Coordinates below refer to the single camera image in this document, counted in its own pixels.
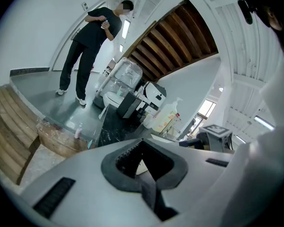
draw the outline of fluorescent light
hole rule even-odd
[[[260,124],[264,125],[266,128],[270,129],[271,131],[273,131],[275,129],[271,124],[269,124],[268,122],[266,122],[265,120],[261,119],[258,116],[255,117],[255,121],[257,121]]]
[[[122,37],[124,39],[126,39],[128,28],[129,28],[130,24],[131,24],[131,22],[129,22],[127,19],[124,21],[123,32],[122,32]]]
[[[238,135],[236,135],[236,137],[241,140],[244,144],[246,143],[244,140],[242,140]]]

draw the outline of white ceiling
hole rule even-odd
[[[146,0],[139,16],[145,21],[161,0]],[[237,5],[237,0],[206,0],[217,16],[222,29],[231,66],[232,93],[229,107],[224,115],[225,126],[233,130],[245,141],[251,141],[268,129],[254,121],[258,114],[270,123],[274,123],[263,102],[259,89],[273,76],[284,58],[278,40],[257,17],[248,25]],[[217,77],[215,87],[223,83]],[[212,91],[212,96],[219,93]]]

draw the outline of transparent plastic wrap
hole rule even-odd
[[[103,96],[107,92],[113,92],[119,96],[125,97],[128,94],[128,92],[133,92],[133,89],[130,88],[125,83],[118,80],[117,78],[112,77],[104,86],[100,95]]]
[[[123,64],[115,73],[115,77],[131,88],[135,88],[142,78],[142,69],[127,58],[122,58]]]

